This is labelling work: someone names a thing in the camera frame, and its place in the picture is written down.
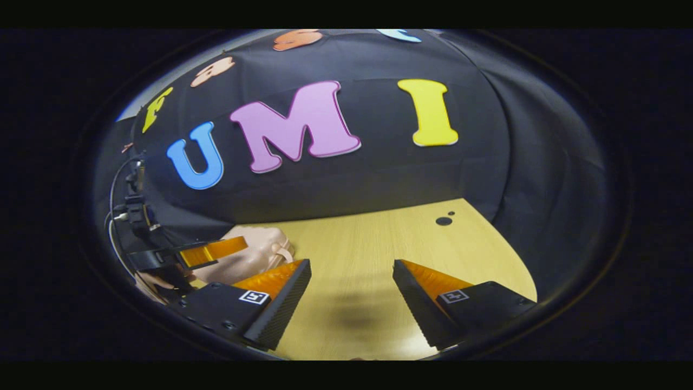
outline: white cable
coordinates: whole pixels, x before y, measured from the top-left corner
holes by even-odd
[[[130,276],[132,276],[133,279],[137,279],[135,278],[135,275],[133,275],[132,272],[130,272],[130,269],[126,267],[125,262],[121,257],[121,254],[118,252],[118,249],[116,249],[115,241],[113,241],[113,220],[111,220],[108,223],[108,237],[111,239],[111,246],[113,247],[113,251],[116,253],[116,256],[118,256],[118,260],[121,261],[123,268],[130,274]]]
[[[103,230],[106,230],[106,222],[108,222],[108,217],[110,216],[111,212],[108,212],[108,214],[106,214],[106,217],[103,219]]]

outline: yellow letter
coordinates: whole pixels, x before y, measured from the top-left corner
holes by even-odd
[[[142,128],[142,134],[151,126],[155,120],[157,120],[156,113],[164,105],[164,98],[166,95],[173,91],[173,87],[169,87],[161,96],[157,97],[157,100],[153,101],[152,104],[147,107],[147,116],[144,118],[144,127]]]
[[[419,129],[412,139],[418,146],[452,145],[457,142],[457,132],[450,127],[443,94],[448,88],[432,80],[400,80],[397,85],[409,92],[419,118]]]

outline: blue letter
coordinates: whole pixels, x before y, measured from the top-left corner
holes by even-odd
[[[219,156],[214,140],[211,136],[211,131],[214,128],[212,122],[206,122],[190,132],[190,139],[194,139],[200,145],[202,155],[207,161],[207,170],[202,173],[197,173],[190,165],[190,160],[185,154],[185,140],[179,139],[169,146],[166,155],[173,161],[175,170],[183,179],[183,182],[192,189],[207,189],[219,183],[224,174],[224,163]]]
[[[401,28],[376,28],[379,33],[387,35],[390,38],[394,38],[400,41],[416,42],[419,43],[421,40],[417,37],[412,37],[411,35],[406,35],[407,31]]]

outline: orange plastic part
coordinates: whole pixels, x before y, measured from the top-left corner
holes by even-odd
[[[188,267],[194,267],[213,262],[221,257],[242,251],[247,247],[248,244],[245,242],[245,238],[234,237],[223,241],[212,242],[198,248],[186,249],[185,251],[181,251],[180,255],[183,257]]]
[[[291,278],[294,271],[296,271],[299,265],[301,265],[301,262],[303,262],[303,260],[296,260],[292,263],[278,266],[275,269],[270,269],[269,271],[263,272],[259,275],[241,280],[240,282],[233,284],[233,286],[246,290],[264,292],[269,294],[272,299],[275,299],[281,289],[284,288],[284,285],[289,278]]]
[[[436,302],[436,298],[440,294],[473,286],[473,284],[469,282],[453,278],[446,273],[435,271],[434,269],[408,262],[407,260],[401,261],[416,278],[416,282],[423,288],[433,302]]]

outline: black cable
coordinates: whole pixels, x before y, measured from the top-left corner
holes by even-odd
[[[108,227],[108,217],[110,216],[111,212],[108,212],[108,214],[106,214],[106,217],[103,219],[103,230],[106,230],[106,228]]]
[[[116,233],[116,241],[118,242],[118,247],[123,250],[123,242],[121,241],[121,236],[120,233],[118,232],[118,226],[117,223],[115,223],[114,220],[114,213],[113,213],[113,193],[115,192],[116,189],[116,183],[118,182],[118,177],[121,175],[121,172],[123,172],[123,169],[131,162],[133,161],[143,161],[141,157],[133,157],[129,158],[127,161],[121,165],[120,168],[118,168],[118,171],[116,172],[116,175],[113,177],[113,181],[111,182],[111,192],[110,192],[110,197],[109,197],[109,213],[111,214],[111,220],[113,220],[113,231]]]

